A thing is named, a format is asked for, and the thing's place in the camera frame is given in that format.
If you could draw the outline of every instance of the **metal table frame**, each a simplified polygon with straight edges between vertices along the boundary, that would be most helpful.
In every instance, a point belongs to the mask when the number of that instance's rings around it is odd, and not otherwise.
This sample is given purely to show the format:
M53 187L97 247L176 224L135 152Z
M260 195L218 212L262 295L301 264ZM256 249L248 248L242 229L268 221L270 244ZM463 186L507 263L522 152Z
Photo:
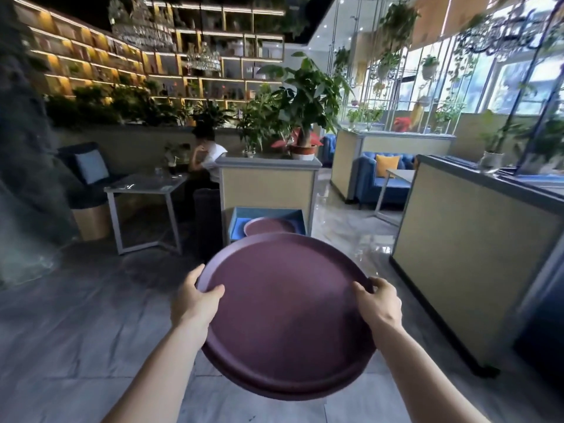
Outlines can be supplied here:
M405 175L405 172L409 172L409 177L406 177L407 175ZM376 218L381 219L382 221L390 223L393 226L399 227L401 221L398 222L390 218L386 214L380 212L380 207L382 206L382 201L384 200L384 193L386 192L386 187L388 181L390 180L391 175L405 181L408 184L411 184L413 183L413 176L415 175L415 171L409 169L386 169L386 180L384 181L384 185L382 186L382 190L380 191L380 195L378 196L378 203L376 204L376 209L374 210L374 215L372 216L375 216Z
M129 177L122 179L121 181L119 181L119 183L127 182L127 178L129 178ZM186 182L187 178L185 176L179 176L178 178L182 179L182 181L179 181L177 184L170 185L168 187L161 187L161 189L116 188L114 185L104 188L104 191L108 194L109 213L110 213L110 216L112 217L113 233L116 237L117 253L119 255L123 255L127 252L138 251L138 250L145 249L145 248L151 248L153 246L161 246L165 249L168 249L172 252L176 252L179 255L182 255L182 243L180 242L180 234L178 233L178 223L177 223L177 220L176 220L176 215L174 214L173 200L170 197L170 195L179 186L184 184L184 182ZM167 207L168 212L169 212L170 225L171 225L172 230L173 230L174 241L176 243L176 247L171 246L171 245L169 245L165 242L153 241L153 242L147 242L147 243L144 243L144 244L128 246L127 248L124 248L123 247L123 241L121 240L120 219L119 219L118 214L117 214L116 199L115 199L115 196L114 196L115 193L118 193L118 194L129 193L129 194L161 194L161 195L164 195L165 201L166 201L166 207Z

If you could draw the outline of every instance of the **marble floor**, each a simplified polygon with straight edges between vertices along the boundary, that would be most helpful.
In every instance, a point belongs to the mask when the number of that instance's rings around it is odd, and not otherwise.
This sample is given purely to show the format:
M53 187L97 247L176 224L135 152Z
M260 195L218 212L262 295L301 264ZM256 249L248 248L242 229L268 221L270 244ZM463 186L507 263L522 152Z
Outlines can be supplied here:
M353 258L367 275L398 288L407 331L492 422L562 422L564 404L524 363L507 356L494 380L473 376L387 261L397 228L345 205L323 170L314 236ZM150 214L152 226L165 225ZM148 239L134 220L124 240ZM57 271L0 291L0 423L97 423L119 398L169 327L169 299L194 256L193 226L182 226L186 252L160 249L117 256L111 240L77 244ZM307 402L281 402L244 391L199 353L179 422L409 422L377 352L344 390Z

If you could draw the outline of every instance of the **hand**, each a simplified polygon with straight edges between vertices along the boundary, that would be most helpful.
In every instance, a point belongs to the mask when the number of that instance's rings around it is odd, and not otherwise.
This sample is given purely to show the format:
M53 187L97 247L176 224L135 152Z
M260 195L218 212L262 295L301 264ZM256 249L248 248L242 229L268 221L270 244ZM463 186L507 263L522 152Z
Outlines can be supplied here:
M204 267L204 264L200 264L188 273L186 280L178 290L177 296L170 306L170 320L173 327L180 325L184 320L190 320L199 328L204 328L207 331L208 325L217 313L219 300L223 297L225 287L218 285L209 292L198 291L195 286L196 280Z
M376 339L386 326L402 327L402 301L395 287L381 277L370 277L375 292L371 294L358 282L352 287L362 319L372 330Z

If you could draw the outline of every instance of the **white ceiling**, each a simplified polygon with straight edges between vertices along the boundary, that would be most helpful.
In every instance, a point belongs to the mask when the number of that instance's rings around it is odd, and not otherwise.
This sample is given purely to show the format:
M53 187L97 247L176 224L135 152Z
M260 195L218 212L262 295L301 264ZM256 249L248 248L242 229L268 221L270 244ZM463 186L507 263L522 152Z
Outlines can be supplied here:
M396 0L382 0L388 5ZM359 16L358 29L362 31L371 31L374 24L374 16L376 9L379 8L381 0L334 0L333 4L327 11L327 14L320 22L319 27L315 30L308 44L312 50L328 51L333 41L333 26L335 23L335 11L338 5L337 29L335 32L335 49L341 46L350 48L350 43L356 31L356 20Z

